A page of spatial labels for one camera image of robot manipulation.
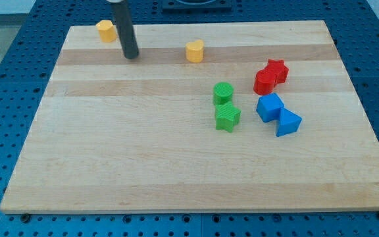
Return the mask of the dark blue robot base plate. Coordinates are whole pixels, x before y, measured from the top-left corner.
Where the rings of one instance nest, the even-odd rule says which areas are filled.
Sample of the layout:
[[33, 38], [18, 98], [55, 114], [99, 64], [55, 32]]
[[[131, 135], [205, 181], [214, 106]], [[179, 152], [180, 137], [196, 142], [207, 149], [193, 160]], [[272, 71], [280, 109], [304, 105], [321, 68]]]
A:
[[162, 0], [162, 12], [231, 10], [234, 0]]

